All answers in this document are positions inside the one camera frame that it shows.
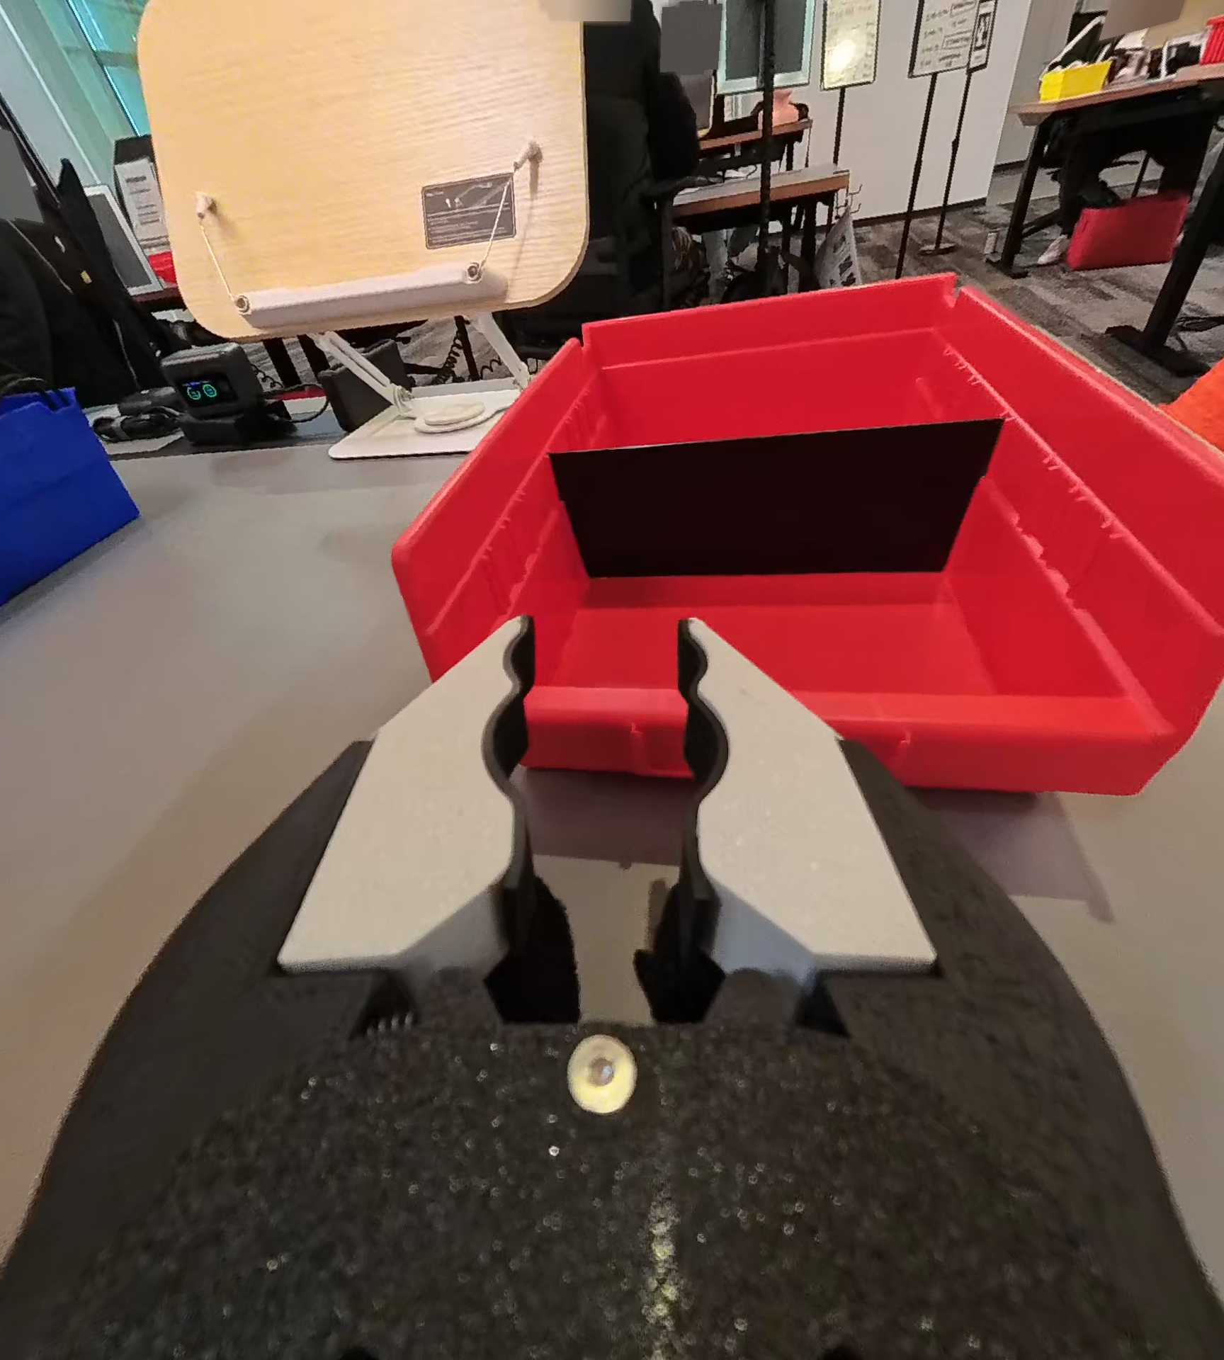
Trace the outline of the wooden background table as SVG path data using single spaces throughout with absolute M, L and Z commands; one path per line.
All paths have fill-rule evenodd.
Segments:
M 1031 128 L 1031 141 L 1010 216 L 999 239 L 994 266 L 1005 276 L 1023 277 L 1015 266 L 1021 242 L 1044 229 L 1047 215 L 1028 220 L 1028 202 L 1042 165 L 1049 130 L 1060 120 L 1076 120 L 1079 131 L 1122 128 L 1174 119 L 1182 114 L 1209 112 L 1224 115 L 1224 63 L 1188 66 L 1172 77 L 1111 85 L 1057 101 L 1020 104 L 1010 112 Z M 1148 364 L 1178 378 L 1195 378 L 1206 367 L 1186 351 L 1169 341 L 1180 317 L 1188 292 L 1198 277 L 1207 252 L 1224 237 L 1224 143 L 1217 160 L 1199 191 L 1180 240 L 1175 247 L 1164 282 L 1142 329 L 1111 327 L 1106 335 L 1121 346 L 1143 356 Z
M 746 178 L 690 184 L 674 194 L 669 221 L 703 236 L 754 229 L 754 264 L 775 266 L 799 293 L 821 288 L 820 210 L 850 191 L 850 172 L 837 165 L 770 170 Z

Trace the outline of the wooden book stand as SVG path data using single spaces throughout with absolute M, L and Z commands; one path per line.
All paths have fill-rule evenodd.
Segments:
M 467 457 L 531 383 L 496 324 L 589 242 L 583 34 L 534 2 L 153 2 L 137 63 L 185 309 L 309 337 L 384 412 L 329 457 Z

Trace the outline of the white sign on pole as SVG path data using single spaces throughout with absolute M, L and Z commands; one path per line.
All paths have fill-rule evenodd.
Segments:
M 880 2 L 824 2 L 821 88 L 837 96 L 832 164 L 840 160 L 847 93 L 874 83 Z
M 977 51 L 978 2 L 919 2 L 911 37 L 908 77 L 924 80 L 924 112 L 914 144 L 911 180 L 901 215 L 901 231 L 895 253 L 893 279 L 901 279 L 908 256 L 911 221 L 924 172 L 924 157 L 941 75 L 969 72 Z

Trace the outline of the grey desk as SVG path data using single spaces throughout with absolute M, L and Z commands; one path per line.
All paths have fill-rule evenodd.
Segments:
M 427 681 L 390 546 L 453 460 L 124 460 L 139 521 L 0 610 L 0 1262 L 115 1013 Z M 1132 798 L 927 791 L 1126 1069 L 1224 1299 L 1224 684 Z

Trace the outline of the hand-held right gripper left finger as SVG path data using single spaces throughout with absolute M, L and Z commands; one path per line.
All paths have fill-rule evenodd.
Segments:
M 512 775 L 528 747 L 534 622 L 515 617 L 373 735 L 277 953 L 286 974 L 450 969 L 514 1024 L 581 1011 L 566 910 L 536 875 Z

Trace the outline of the red plastic bin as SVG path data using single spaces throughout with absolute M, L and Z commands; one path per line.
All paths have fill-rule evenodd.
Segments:
M 930 574 L 591 578 L 549 463 L 991 417 Z M 1224 679 L 1224 453 L 953 276 L 586 325 L 390 566 L 434 681 L 533 618 L 546 771 L 688 774 L 683 618 L 919 788 L 1134 795 Z

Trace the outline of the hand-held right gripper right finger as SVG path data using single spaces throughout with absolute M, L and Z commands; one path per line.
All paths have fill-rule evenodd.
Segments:
M 826 976 L 932 977 L 937 953 L 840 737 L 699 618 L 677 623 L 691 777 L 679 876 L 635 976 L 658 1024 L 732 976 L 802 1008 Z

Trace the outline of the red fabric bag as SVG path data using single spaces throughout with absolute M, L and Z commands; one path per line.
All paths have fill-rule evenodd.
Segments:
M 1169 263 L 1190 202 L 1190 196 L 1164 192 L 1081 210 L 1065 250 L 1066 268 L 1084 272 Z

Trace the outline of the black device with green display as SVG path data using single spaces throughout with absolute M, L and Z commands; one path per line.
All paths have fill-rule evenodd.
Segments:
M 240 345 L 182 349 L 160 362 L 176 396 L 177 429 L 196 449 L 233 449 L 264 434 L 268 412 L 259 373 Z

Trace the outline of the black power adapter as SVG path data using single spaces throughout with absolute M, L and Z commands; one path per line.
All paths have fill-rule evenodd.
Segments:
M 365 359 L 379 369 L 393 385 L 405 389 L 413 388 L 413 380 L 395 340 L 385 338 L 369 346 L 365 349 Z M 318 388 L 328 399 L 329 412 L 345 434 L 363 428 L 389 407 L 387 399 L 381 393 L 365 385 L 345 365 L 326 362 L 326 365 L 317 370 L 315 377 Z

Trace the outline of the black bin divider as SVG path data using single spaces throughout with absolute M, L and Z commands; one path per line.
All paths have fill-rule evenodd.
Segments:
M 549 455 L 591 578 L 941 570 L 1001 417 Z

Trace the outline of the blue plastic bin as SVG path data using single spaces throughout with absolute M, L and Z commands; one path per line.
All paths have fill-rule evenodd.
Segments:
M 139 514 L 71 389 L 0 401 L 0 606 Z

